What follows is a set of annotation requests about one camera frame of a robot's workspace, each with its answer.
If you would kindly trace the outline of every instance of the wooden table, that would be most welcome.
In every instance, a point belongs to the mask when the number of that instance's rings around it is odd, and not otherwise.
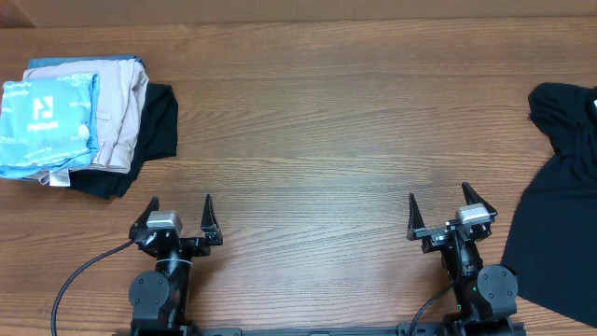
[[[552,155],[528,120],[544,81],[597,83],[597,20],[498,19],[164,25],[0,31],[0,79],[34,57],[133,53],[180,103],[178,156],[148,162],[122,199],[0,182],[0,334],[49,335],[83,262],[127,240],[151,196],[199,232],[214,196],[225,244],[194,267],[189,316],[206,328],[388,326],[447,284],[406,239],[408,194],[428,226],[471,185],[500,212],[479,244],[500,261],[521,192]],[[71,285],[59,334],[129,326],[134,248]],[[518,299],[529,334],[595,329]],[[423,320],[454,311],[452,295]]]

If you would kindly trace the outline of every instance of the black folded shirt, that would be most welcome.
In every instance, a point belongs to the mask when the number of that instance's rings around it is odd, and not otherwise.
[[[146,103],[141,114],[137,146],[127,174],[83,170],[71,172],[71,187],[91,195],[109,199],[124,196],[137,179],[145,161],[176,156],[178,103],[172,87],[147,84]]]

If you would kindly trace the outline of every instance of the folded clothing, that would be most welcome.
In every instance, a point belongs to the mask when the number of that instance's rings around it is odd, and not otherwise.
[[[78,61],[28,69],[23,79],[53,78],[79,72],[98,74],[100,82],[95,109],[100,149],[89,169],[126,174],[131,169],[145,103],[148,83],[145,69],[135,59]]]
[[[92,170],[71,172],[70,189],[105,199],[124,196],[145,161],[176,156],[177,123],[178,103],[172,87],[149,83],[131,170],[125,175]]]
[[[60,65],[62,63],[72,63],[77,61],[95,61],[95,60],[107,60],[107,61],[126,61],[134,60],[145,66],[143,60],[136,55],[112,55],[112,56],[86,56],[86,57],[50,57],[50,58],[39,58],[29,60],[29,69],[35,67],[53,66]]]
[[[92,73],[4,84],[0,177],[90,165],[98,152]]]

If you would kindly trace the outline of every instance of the black fabric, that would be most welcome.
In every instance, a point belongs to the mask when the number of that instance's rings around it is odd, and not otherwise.
[[[145,161],[176,156],[178,103],[172,87],[147,84],[146,103],[141,115],[137,146],[128,174],[84,170],[71,172],[71,187],[91,195],[109,199],[124,196],[137,179]]]
[[[502,263],[519,294],[597,327],[597,90],[544,83],[531,120],[555,155],[522,193]]]

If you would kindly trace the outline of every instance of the beige folded shirt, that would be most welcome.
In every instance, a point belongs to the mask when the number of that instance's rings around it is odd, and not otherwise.
[[[26,70],[23,79],[53,78],[81,72],[100,78],[95,118],[100,150],[87,169],[127,174],[137,145],[149,78],[134,60],[78,61]]]

